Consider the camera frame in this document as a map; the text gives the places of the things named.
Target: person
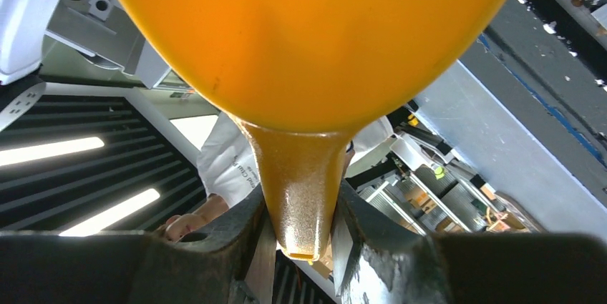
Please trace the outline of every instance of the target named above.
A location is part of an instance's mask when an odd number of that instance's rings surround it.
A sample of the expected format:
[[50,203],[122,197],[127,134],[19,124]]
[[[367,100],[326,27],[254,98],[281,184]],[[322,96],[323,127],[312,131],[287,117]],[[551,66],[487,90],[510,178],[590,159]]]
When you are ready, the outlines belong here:
[[[392,134],[386,117],[363,128],[346,148],[342,176],[355,155],[359,159]],[[155,234],[168,241],[177,242],[207,225],[243,200],[260,182],[251,145],[232,119],[222,112],[200,148],[197,167],[207,200],[194,212],[174,215],[156,229]]]

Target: fluorescent light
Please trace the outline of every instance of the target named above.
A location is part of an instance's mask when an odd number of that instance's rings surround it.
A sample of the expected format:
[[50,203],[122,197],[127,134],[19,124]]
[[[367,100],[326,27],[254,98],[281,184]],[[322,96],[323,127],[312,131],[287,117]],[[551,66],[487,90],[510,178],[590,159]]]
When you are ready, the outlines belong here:
[[106,227],[118,222],[122,218],[127,217],[142,207],[150,204],[158,198],[160,198],[158,191],[150,188],[114,207],[111,207],[110,209],[105,210],[104,212],[101,212],[94,217],[89,218],[88,220],[85,220],[82,223],[75,225],[74,227],[69,228],[68,230],[65,230],[64,232],[60,233],[59,236],[84,237],[94,235]]
[[104,143],[99,137],[88,137],[65,142],[35,145],[33,147],[2,150],[0,151],[0,167],[71,154],[73,152],[82,152],[103,146]]

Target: orange funnel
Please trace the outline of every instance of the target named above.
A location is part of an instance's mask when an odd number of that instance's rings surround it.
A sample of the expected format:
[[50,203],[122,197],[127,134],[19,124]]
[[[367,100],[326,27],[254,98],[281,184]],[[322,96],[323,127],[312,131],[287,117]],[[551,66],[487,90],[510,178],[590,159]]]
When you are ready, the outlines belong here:
[[504,0],[120,0],[166,61],[238,117],[276,236],[314,260],[343,150],[445,70]]

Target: blue stripe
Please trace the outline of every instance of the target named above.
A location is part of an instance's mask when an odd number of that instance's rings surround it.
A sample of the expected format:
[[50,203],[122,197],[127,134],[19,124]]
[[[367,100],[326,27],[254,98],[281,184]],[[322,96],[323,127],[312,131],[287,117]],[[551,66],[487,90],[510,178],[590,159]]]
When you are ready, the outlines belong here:
[[592,154],[592,156],[594,156],[595,159],[597,159],[597,161],[599,161],[603,167],[607,168],[607,165],[605,164],[605,161],[603,160],[603,155],[601,154],[601,152],[598,151],[598,149],[596,149],[579,131],[577,131],[573,125],[571,125],[571,123],[567,120],[567,118],[565,118],[565,116],[563,116],[563,114],[561,114],[558,109],[556,109],[555,107],[551,106],[550,104],[548,104],[541,96],[539,93],[537,93],[531,86],[529,86],[529,84],[527,84],[527,82],[525,82],[525,80],[523,80],[518,74],[516,74],[512,69],[510,69],[508,67],[508,65],[501,61],[499,57],[497,57],[497,55],[495,55],[495,53],[493,53],[493,51],[491,50],[491,47],[489,46],[489,42],[487,41],[487,39],[485,38],[484,34],[481,34],[478,37],[478,40],[482,43],[482,45],[485,46],[485,48],[498,60],[500,61],[500,63],[506,68],[508,69],[508,71],[514,75],[514,77],[529,91],[529,93],[531,93],[531,95],[538,101],[540,102],[540,104],[542,104],[542,106],[544,106],[544,109],[546,109],[546,111],[548,111],[551,115],[553,115],[553,117],[555,117],[558,122],[560,122],[565,129],[567,129],[567,131],[573,135],[576,140],[578,140],[578,142],[580,142],[580,144],[582,144],[582,146],[588,150],[588,152],[590,152]]

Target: white lab coat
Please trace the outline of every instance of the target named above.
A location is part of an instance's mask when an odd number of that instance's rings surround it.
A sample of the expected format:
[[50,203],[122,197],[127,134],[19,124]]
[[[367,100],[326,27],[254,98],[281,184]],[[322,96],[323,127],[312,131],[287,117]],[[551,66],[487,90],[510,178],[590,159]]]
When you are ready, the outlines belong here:
[[[386,117],[363,128],[352,140],[356,152],[354,160],[360,159],[393,133]],[[251,145],[224,113],[219,114],[200,149],[197,164],[207,196],[219,195],[229,207],[243,200],[260,182]]]

